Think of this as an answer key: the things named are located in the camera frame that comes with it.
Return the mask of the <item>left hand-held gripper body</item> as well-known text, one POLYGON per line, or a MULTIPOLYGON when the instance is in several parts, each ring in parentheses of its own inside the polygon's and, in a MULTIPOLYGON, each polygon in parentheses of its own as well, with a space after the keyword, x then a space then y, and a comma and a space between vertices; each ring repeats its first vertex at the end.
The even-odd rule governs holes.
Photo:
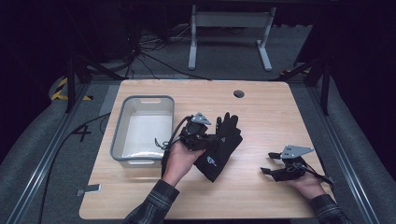
POLYGON ((180 133, 183 145, 192 151, 204 150, 210 145, 209 136, 205 133, 211 122, 201 113, 188 119, 186 126, 180 133))

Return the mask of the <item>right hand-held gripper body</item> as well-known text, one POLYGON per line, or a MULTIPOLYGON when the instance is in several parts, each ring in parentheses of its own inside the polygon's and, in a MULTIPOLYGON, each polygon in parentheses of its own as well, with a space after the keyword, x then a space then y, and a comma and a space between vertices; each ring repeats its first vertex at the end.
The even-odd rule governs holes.
POLYGON ((285 146, 283 151, 280 152, 285 167, 275 170, 275 174, 272 175, 273 179, 275 181, 287 181, 302 177, 307 170, 307 163, 302 156, 313 151, 312 147, 285 146))

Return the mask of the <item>person's right hand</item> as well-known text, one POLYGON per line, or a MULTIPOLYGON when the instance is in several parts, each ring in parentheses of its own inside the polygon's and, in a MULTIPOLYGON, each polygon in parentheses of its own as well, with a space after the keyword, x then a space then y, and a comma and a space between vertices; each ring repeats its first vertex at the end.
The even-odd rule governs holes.
POLYGON ((288 180, 287 184, 297 189, 308 200, 325 194, 325 190, 318 179, 309 173, 305 173, 304 176, 298 179, 288 180))

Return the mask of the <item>person's left hand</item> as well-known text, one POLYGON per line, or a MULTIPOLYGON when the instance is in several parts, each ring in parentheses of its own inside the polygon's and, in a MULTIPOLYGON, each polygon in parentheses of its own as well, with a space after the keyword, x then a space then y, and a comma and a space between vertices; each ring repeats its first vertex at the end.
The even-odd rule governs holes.
POLYGON ((179 141, 175 142, 170 149, 162 180, 175 187, 204 153, 204 150, 191 151, 179 141))

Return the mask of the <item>white bin with grey rim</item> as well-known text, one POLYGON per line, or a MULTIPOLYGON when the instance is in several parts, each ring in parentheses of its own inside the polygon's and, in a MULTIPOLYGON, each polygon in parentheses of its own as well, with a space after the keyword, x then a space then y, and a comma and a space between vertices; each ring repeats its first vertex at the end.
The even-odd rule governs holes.
POLYGON ((174 99, 167 95, 132 95, 120 110, 110 148, 124 167, 159 167, 174 127, 174 99))

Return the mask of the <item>black metal stand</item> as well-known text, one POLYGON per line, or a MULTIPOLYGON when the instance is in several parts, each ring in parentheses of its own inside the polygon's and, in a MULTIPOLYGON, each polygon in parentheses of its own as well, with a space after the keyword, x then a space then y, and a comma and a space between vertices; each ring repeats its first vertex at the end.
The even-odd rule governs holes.
POLYGON ((89 66, 95 68, 100 73, 112 79, 125 80, 125 77, 121 77, 117 75, 115 72, 105 68, 98 62, 95 62, 94 60, 89 59, 88 57, 81 55, 72 56, 68 62, 67 73, 66 73, 67 97, 68 97, 66 113, 69 113, 72 110, 72 108, 74 107, 77 101, 75 78, 77 77, 82 84, 89 84, 92 80, 92 72, 89 71, 88 69, 89 66))
POLYGON ((308 70, 307 77, 304 80, 306 87, 315 87, 321 79, 321 93, 319 104, 325 116, 329 115, 328 112, 328 97, 330 89, 330 66, 326 60, 315 59, 312 62, 304 63, 290 71, 283 71, 282 74, 275 78, 275 81, 286 81, 292 77, 301 74, 308 70))

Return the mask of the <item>grey tape strip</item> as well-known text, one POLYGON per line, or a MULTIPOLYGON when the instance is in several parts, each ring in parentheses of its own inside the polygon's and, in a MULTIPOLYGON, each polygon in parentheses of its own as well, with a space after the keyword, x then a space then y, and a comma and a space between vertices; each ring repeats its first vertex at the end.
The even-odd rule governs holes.
POLYGON ((99 192, 101 190, 100 184, 88 185, 84 189, 77 189, 76 196, 82 197, 86 193, 99 192))

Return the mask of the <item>yellow black hazard tape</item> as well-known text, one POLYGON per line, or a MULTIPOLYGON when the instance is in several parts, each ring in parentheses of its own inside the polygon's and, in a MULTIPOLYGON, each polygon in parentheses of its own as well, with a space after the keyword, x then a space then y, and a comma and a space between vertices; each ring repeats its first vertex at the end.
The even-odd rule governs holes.
POLYGON ((64 77, 60 83, 58 84, 55 93, 52 94, 52 96, 50 97, 51 100, 68 100, 68 96, 63 94, 63 89, 64 86, 66 85, 68 81, 67 77, 64 77))

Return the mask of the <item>white metal desk frame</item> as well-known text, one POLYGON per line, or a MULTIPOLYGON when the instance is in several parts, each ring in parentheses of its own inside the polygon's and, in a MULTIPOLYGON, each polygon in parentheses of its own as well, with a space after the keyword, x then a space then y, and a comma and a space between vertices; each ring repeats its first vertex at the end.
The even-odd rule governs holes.
POLYGON ((191 7, 191 45, 188 68, 194 70, 197 59, 197 28, 198 27, 236 27, 262 28, 262 38, 256 41, 265 71, 273 69, 266 43, 275 18, 276 8, 271 7, 265 12, 226 12, 226 11, 199 11, 196 5, 191 7))

